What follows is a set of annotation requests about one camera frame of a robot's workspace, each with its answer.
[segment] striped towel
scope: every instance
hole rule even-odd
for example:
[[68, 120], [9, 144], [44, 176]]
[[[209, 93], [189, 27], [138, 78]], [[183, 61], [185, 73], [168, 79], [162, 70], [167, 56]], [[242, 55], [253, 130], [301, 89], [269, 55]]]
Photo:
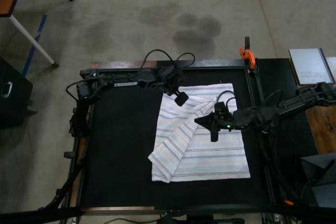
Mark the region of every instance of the striped towel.
[[[152, 180], [192, 181], [228, 178], [249, 178], [242, 133], [221, 130], [218, 142], [210, 141], [210, 131], [194, 122], [195, 118], [214, 111], [218, 95], [233, 91], [232, 84], [180, 87], [189, 99], [182, 107], [175, 96], [163, 94], [156, 127], [154, 151], [148, 159], [153, 163]], [[225, 93], [220, 101], [233, 97]], [[236, 100], [228, 104], [237, 110]]]

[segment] black work surface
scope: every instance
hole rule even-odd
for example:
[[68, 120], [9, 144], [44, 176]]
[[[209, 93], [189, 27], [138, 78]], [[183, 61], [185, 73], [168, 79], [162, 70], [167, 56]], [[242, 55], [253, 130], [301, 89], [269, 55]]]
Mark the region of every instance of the black work surface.
[[[260, 60], [259, 64], [265, 96], [276, 89], [294, 94], [296, 84], [288, 60]], [[185, 86], [232, 83], [238, 107], [251, 106], [242, 69], [191, 69], [184, 73]], [[274, 74], [283, 76], [274, 78]], [[161, 97], [159, 90], [124, 87], [106, 91], [96, 102], [81, 192], [82, 207], [176, 209], [209, 204], [269, 204], [254, 130], [243, 133], [251, 178], [152, 182], [152, 164], [147, 157], [153, 151]], [[310, 131], [307, 118], [304, 114], [301, 116], [299, 124]], [[313, 141], [311, 133], [304, 138], [306, 142]]]

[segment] floor stain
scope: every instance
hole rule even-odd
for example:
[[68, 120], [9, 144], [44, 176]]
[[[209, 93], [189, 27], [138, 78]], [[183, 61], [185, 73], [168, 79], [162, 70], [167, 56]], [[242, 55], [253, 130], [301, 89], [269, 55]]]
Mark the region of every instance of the floor stain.
[[110, 36], [111, 23], [108, 20], [102, 20], [89, 25], [83, 35], [82, 44], [85, 49], [92, 54], [102, 53], [110, 48], [113, 48], [114, 43]]
[[197, 25], [198, 17], [195, 14], [184, 13], [178, 17], [177, 22], [180, 26], [193, 27]]
[[177, 21], [181, 26], [188, 27], [173, 36], [180, 54], [192, 52], [201, 59], [208, 59], [215, 54], [214, 39], [222, 32], [222, 23], [218, 19], [210, 15], [198, 19], [196, 15], [182, 14]]
[[133, 33], [129, 34], [127, 36], [130, 44], [133, 45], [133, 47], [140, 52], [141, 54], [144, 54], [143, 45], [146, 41], [146, 35], [144, 33]]
[[159, 26], [168, 23], [180, 11], [181, 7], [178, 2], [150, 6], [141, 11], [139, 21], [145, 24]]
[[198, 28], [209, 36], [217, 37], [222, 32], [222, 23], [213, 16], [208, 15], [200, 19]]

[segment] black cable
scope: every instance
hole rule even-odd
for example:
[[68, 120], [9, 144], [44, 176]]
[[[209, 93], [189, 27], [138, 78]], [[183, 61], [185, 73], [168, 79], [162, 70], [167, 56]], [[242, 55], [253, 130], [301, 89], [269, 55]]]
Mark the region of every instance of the black cable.
[[281, 90], [281, 89], [278, 89], [278, 90], [272, 92], [268, 97], [265, 98], [265, 100], [264, 100], [264, 105], [266, 105], [267, 101], [268, 101], [271, 97], [273, 97], [273, 96], [274, 96], [275, 94], [277, 94], [277, 93], [280, 93], [279, 98], [278, 98], [278, 102], [276, 103], [276, 105], [277, 105], [277, 104], [281, 101], [281, 98], [282, 98], [282, 96], [283, 96], [283, 94], [284, 94], [283, 92], [284, 92], [284, 91]]
[[76, 85], [76, 84], [79, 84], [81, 82], [86, 82], [86, 81], [98, 81], [98, 80], [103, 80], [103, 79], [115, 79], [113, 77], [105, 77], [105, 76], [102, 76], [102, 77], [92, 77], [92, 78], [88, 78], [88, 79], [84, 79], [84, 80], [80, 80], [80, 81], [75, 81], [69, 85], [67, 85], [67, 87], [65, 88], [65, 91], [72, 97], [74, 98], [74, 100], [77, 102], [78, 99], [69, 92], [69, 88], [71, 88], [73, 85]]
[[222, 96], [223, 94], [225, 94], [225, 93], [231, 93], [231, 94], [233, 94], [234, 96], [236, 96], [235, 92], [232, 92], [232, 91], [230, 91], [230, 90], [225, 90], [225, 91], [223, 91], [222, 93], [219, 94], [219, 96], [217, 97], [216, 103], [218, 103], [218, 101], [219, 101], [219, 99], [221, 98], [221, 96]]
[[117, 218], [117, 219], [113, 219], [113, 220], [109, 220], [107, 222], [104, 222], [103, 224], [108, 224], [108, 223], [114, 222], [116, 220], [124, 220], [124, 221], [128, 221], [128, 222], [135, 223], [135, 224], [147, 224], [147, 223], [157, 222], [160, 219], [150, 220], [150, 221], [134, 221], [134, 220], [128, 220], [128, 219], [124, 219], [124, 218]]
[[142, 65], [141, 65], [141, 67], [140, 67], [140, 70], [141, 70], [141, 69], [143, 68], [143, 66], [145, 65], [148, 56], [149, 56], [150, 54], [154, 53], [154, 52], [162, 52], [163, 54], [167, 55], [167, 57], [168, 57], [168, 58], [170, 59], [170, 61], [172, 62], [173, 66], [176, 68], [176, 65], [175, 65], [174, 60], [172, 59], [172, 57], [170, 57], [170, 55], [169, 55], [167, 52], [165, 52], [165, 51], [163, 51], [163, 50], [161, 50], [161, 49], [153, 49], [153, 50], [149, 51], [149, 52], [147, 53], [147, 55], [145, 56], [145, 58], [143, 59]]
[[183, 66], [183, 67], [181, 67], [181, 68], [179, 67], [180, 69], [188, 68], [188, 67], [190, 67], [192, 64], [194, 64], [195, 61], [196, 61], [196, 57], [195, 57], [195, 55], [194, 55], [193, 53], [191, 53], [191, 52], [185, 52], [184, 54], [181, 54], [180, 56], [178, 56], [178, 58], [176, 59], [176, 61], [178, 61], [182, 56], [185, 56], [185, 55], [191, 55], [191, 56], [193, 57], [193, 60], [192, 60], [192, 62], [191, 62], [189, 65]]
[[227, 107], [227, 108], [228, 108], [227, 104], [228, 104], [228, 103], [229, 103], [229, 101], [230, 101], [230, 100], [232, 100], [232, 99], [236, 99], [236, 97], [231, 97], [231, 98], [229, 98], [229, 99], [226, 101], [226, 103], [225, 103], [225, 107]]

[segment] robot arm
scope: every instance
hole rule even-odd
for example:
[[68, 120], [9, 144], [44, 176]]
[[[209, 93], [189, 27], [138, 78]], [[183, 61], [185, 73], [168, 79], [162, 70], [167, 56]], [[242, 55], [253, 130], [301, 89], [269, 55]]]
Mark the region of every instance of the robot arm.
[[84, 80], [77, 82], [77, 107], [73, 110], [70, 120], [70, 133], [73, 137], [84, 137], [89, 133], [87, 126], [87, 113], [89, 106], [98, 98], [99, 94], [109, 88], [126, 86], [140, 86], [142, 88], [160, 89], [167, 95], [176, 94], [175, 102], [182, 106], [188, 95], [179, 92], [179, 86], [183, 82], [182, 70], [171, 66], [166, 70], [148, 69], [141, 70], [135, 74], [112, 74], [109, 76], [93, 76], [96, 70], [89, 69], [81, 71]]
[[215, 104], [215, 111], [195, 123], [211, 132], [211, 141], [218, 141], [221, 129], [245, 130], [254, 126], [257, 130], [268, 132], [284, 120], [313, 106], [336, 105], [336, 88], [331, 83], [317, 83], [315, 86], [297, 90], [296, 95], [273, 106], [258, 106], [239, 109], [232, 114], [224, 102]]

